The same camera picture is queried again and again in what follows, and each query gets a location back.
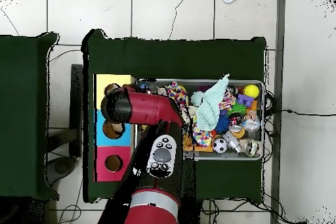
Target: green table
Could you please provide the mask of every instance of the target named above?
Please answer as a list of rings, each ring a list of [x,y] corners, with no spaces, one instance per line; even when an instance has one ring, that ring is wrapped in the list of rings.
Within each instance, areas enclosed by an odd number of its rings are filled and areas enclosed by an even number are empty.
[[[266,41],[217,39],[209,41],[159,41],[136,38],[106,39],[100,30],[91,30],[83,40],[84,88],[88,109],[84,126],[86,141],[93,141],[93,75],[131,74],[135,78],[219,79],[229,73],[230,79],[264,79]],[[84,145],[84,199],[110,198],[117,183],[93,181],[93,143]],[[188,185],[192,162],[184,161],[183,187]],[[262,199],[262,159],[257,161],[196,162],[198,199],[251,198]]]
[[[47,56],[57,38],[0,36],[0,196],[58,198],[44,174]]]

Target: pink block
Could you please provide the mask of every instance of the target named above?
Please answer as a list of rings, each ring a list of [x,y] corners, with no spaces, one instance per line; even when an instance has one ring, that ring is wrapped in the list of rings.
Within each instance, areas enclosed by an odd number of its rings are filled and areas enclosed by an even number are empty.
[[[123,167],[117,172],[106,169],[105,160],[108,156],[116,155],[123,161]],[[129,146],[98,146],[97,147],[97,181],[120,181],[131,161],[131,147]]]

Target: blue block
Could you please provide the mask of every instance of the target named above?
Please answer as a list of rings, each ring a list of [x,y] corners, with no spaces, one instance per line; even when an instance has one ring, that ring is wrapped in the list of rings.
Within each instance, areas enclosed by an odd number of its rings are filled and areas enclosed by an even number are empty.
[[[125,132],[118,139],[107,138],[102,131],[102,126],[104,125],[105,118],[100,110],[97,110],[97,146],[130,146],[131,145],[131,125],[129,123],[125,124]]]

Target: green spiky ball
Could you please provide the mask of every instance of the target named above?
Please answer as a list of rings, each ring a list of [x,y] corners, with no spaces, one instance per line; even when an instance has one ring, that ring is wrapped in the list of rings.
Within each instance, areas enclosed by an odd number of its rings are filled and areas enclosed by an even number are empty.
[[[238,104],[238,103],[235,103],[233,106],[232,106],[232,109],[228,111],[228,116],[231,115],[232,113],[235,113],[235,112],[239,112],[239,113],[242,113],[242,114],[246,114],[246,106],[245,105],[242,105],[242,104]]]

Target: soccer ball toy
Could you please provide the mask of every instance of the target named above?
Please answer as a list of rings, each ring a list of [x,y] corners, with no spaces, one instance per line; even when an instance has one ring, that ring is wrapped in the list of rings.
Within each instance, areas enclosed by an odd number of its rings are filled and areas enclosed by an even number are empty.
[[[215,141],[213,141],[213,150],[218,152],[219,154],[222,154],[227,149],[227,143],[223,138],[217,138]]]

